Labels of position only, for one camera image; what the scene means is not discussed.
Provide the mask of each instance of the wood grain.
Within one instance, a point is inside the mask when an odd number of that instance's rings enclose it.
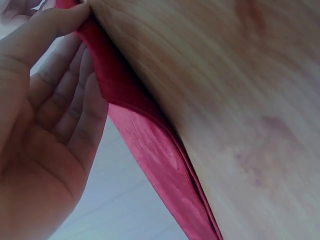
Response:
[[[224,239],[319,239],[320,1],[88,2],[177,128]]]

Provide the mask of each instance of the red stain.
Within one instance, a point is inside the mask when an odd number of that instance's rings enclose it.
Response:
[[[236,0],[235,12],[246,32],[250,30],[252,25],[255,31],[264,32],[266,30],[267,23],[256,0]]]

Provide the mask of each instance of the red fabric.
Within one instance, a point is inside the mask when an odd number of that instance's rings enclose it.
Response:
[[[57,0],[70,8],[75,0]],[[92,16],[78,33],[93,56],[109,116],[144,174],[190,240],[222,240],[219,228],[175,131]]]

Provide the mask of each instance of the wooden surface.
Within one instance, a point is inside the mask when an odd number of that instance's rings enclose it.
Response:
[[[320,1],[88,0],[177,128],[225,240],[320,236]]]

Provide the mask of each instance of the hand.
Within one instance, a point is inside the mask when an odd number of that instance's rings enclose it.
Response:
[[[0,41],[0,239],[48,238],[84,191],[108,112],[86,46],[69,34],[89,12],[49,9]]]
[[[0,0],[0,36],[8,35],[42,10],[53,8],[56,3],[55,0],[41,2],[42,0]]]

